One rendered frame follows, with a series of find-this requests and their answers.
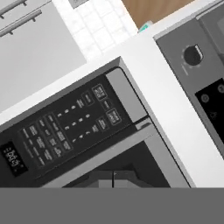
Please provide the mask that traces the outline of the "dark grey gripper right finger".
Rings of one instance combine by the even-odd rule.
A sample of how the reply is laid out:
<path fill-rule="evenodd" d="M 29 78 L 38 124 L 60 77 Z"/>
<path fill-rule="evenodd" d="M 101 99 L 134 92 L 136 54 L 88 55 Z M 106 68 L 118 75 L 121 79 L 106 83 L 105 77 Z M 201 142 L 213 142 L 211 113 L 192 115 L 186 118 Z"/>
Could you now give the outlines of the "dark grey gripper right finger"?
<path fill-rule="evenodd" d="M 152 188 L 152 185 L 140 180 L 133 171 L 115 171 L 114 188 Z"/>

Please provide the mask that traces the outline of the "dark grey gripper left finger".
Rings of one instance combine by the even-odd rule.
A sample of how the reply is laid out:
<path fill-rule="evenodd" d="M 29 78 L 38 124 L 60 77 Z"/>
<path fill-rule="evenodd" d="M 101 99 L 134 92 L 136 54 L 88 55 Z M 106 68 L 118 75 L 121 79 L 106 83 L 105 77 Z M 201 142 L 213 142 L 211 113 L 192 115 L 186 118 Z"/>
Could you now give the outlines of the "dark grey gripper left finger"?
<path fill-rule="evenodd" d="M 65 185 L 65 188 L 111 188 L 113 172 L 112 171 L 91 171 Z"/>

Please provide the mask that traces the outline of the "grey-framed microwave door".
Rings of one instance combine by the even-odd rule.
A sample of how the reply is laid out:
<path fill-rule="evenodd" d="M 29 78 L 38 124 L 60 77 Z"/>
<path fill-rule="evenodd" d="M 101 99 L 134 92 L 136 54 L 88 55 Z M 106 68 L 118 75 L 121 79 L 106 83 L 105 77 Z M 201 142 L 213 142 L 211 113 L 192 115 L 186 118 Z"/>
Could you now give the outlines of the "grey-framed microwave door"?
<path fill-rule="evenodd" d="M 41 179 L 46 188 L 62 188 L 94 171 L 133 171 L 152 187 L 189 188 L 193 184 L 171 149 L 147 118 L 74 155 Z"/>

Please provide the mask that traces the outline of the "black and grey microwave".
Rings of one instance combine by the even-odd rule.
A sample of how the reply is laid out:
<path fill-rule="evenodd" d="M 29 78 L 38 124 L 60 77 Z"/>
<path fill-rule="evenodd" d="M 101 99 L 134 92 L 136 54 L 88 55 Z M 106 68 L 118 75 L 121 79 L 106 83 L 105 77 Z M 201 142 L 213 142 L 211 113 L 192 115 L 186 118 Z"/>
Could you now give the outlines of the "black and grey microwave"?
<path fill-rule="evenodd" d="M 70 154 L 147 118 L 165 140 L 123 59 L 113 59 L 0 125 L 0 188 L 43 187 Z"/>

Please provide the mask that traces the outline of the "grey oven with black panel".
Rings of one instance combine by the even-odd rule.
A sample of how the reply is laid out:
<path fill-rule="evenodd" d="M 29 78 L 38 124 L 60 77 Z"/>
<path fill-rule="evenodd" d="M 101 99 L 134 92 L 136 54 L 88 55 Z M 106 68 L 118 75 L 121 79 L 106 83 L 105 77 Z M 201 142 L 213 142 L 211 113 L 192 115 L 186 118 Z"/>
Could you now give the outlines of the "grey oven with black panel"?
<path fill-rule="evenodd" d="M 224 0 L 196 13 L 156 43 L 224 158 Z M 183 57 L 193 45 L 203 53 L 197 66 L 187 65 Z"/>

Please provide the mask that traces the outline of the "pale grey drawer front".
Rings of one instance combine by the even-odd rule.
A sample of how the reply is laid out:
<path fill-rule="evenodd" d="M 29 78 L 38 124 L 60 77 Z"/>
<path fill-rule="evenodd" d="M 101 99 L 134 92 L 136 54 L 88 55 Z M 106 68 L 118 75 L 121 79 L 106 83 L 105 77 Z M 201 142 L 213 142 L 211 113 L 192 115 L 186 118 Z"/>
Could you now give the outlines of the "pale grey drawer front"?
<path fill-rule="evenodd" d="M 15 0 L 0 0 L 0 7 L 14 2 Z M 28 0 L 27 5 L 23 6 L 22 4 L 16 7 L 15 9 L 9 11 L 4 15 L 4 19 L 0 18 L 0 30 L 20 19 L 21 17 L 29 14 L 30 12 L 36 10 L 38 7 L 43 6 L 46 3 L 49 3 L 51 0 Z"/>
<path fill-rule="evenodd" d="M 37 10 L 0 38 L 0 113 L 86 63 L 53 0 Z"/>

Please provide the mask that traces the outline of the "black round oven knob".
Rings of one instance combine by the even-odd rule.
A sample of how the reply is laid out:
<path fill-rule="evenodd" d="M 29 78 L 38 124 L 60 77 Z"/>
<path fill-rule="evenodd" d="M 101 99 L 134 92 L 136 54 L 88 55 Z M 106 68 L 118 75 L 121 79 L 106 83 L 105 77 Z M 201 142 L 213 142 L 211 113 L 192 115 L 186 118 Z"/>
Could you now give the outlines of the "black round oven knob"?
<path fill-rule="evenodd" d="M 189 66 L 197 66 L 203 60 L 203 53 L 198 45 L 189 45 L 183 52 L 184 61 Z"/>

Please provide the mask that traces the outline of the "small teal object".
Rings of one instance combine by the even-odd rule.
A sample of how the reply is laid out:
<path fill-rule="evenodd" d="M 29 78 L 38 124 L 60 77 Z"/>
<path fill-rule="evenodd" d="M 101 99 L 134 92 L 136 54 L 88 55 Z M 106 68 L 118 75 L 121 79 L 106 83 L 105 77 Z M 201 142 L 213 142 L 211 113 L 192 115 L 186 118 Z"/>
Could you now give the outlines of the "small teal object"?
<path fill-rule="evenodd" d="M 138 33 L 144 31 L 144 30 L 147 29 L 147 28 L 149 28 L 151 25 L 153 25 L 153 22 L 152 22 L 152 21 L 149 20 L 149 21 L 145 22 L 145 23 L 139 28 Z"/>

